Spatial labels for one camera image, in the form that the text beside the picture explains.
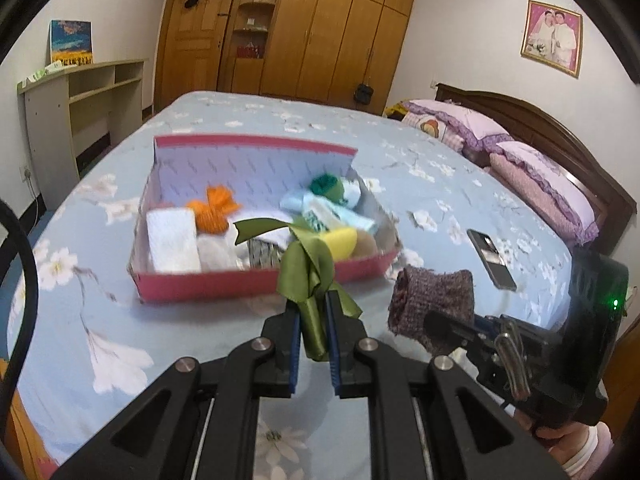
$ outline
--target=bride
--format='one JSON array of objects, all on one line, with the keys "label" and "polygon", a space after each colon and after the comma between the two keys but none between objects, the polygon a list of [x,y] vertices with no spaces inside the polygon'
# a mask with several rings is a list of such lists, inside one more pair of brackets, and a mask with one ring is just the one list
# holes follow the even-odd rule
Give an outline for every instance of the bride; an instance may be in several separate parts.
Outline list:
[{"label": "bride", "polygon": [[546,10],[542,14],[533,27],[529,39],[527,40],[527,50],[531,54],[543,57],[545,59],[552,59],[554,49],[553,33],[556,27],[556,20],[554,18],[553,11]]}]

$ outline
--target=pink box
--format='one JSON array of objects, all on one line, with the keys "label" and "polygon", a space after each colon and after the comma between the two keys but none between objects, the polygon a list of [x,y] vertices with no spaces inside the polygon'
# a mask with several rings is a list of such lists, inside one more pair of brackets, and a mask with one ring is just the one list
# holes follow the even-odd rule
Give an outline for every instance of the pink box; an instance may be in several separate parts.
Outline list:
[{"label": "pink box", "polygon": [[401,243],[391,217],[351,167],[356,150],[311,140],[251,135],[179,135],[155,138],[154,165],[140,201],[129,273],[144,301],[167,302],[273,294],[277,269],[228,270],[199,274],[158,274],[149,257],[146,213],[162,202],[183,206],[206,201],[207,186],[227,186],[246,207],[277,208],[289,190],[307,188],[322,173],[360,182],[355,211],[379,225],[376,256],[335,264],[339,283],[381,276]]}]

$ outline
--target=blue floor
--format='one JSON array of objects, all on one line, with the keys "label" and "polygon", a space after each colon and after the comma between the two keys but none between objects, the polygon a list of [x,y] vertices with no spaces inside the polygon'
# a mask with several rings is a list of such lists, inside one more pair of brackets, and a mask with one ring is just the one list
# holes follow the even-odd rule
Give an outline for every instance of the blue floor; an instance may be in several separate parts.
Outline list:
[{"label": "blue floor", "polygon": [[[29,241],[33,247],[45,227],[53,216],[52,212],[46,212],[29,233]],[[22,272],[20,260],[16,257],[9,267],[9,271],[4,277],[4,282],[0,285],[0,358],[7,359],[8,352],[6,349],[6,324],[9,321],[9,311],[11,310],[11,300],[14,297],[15,288],[18,286],[18,280]]]}]

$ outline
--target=headboard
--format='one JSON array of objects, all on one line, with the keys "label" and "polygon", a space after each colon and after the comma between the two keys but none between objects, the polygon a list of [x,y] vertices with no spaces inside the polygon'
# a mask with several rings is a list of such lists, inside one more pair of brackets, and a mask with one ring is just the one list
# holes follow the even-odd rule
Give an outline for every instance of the headboard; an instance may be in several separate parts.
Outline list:
[{"label": "headboard", "polygon": [[540,108],[507,95],[439,84],[436,99],[451,100],[492,118],[512,137],[565,168],[567,178],[585,194],[595,212],[600,234],[591,247],[602,254],[613,252],[637,212],[636,201],[602,169],[574,134]]}]

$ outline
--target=human hand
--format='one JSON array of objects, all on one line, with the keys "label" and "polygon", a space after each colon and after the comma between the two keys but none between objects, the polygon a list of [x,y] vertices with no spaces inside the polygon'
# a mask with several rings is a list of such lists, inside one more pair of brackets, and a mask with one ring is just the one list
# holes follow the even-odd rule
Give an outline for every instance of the human hand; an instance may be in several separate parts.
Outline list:
[{"label": "human hand", "polygon": [[[523,412],[516,410],[513,418],[525,431],[531,431],[533,420]],[[568,462],[584,447],[589,438],[589,427],[580,422],[568,422],[557,430],[551,428],[538,428],[536,437],[545,440],[559,439],[550,449],[549,453],[562,465]]]}]

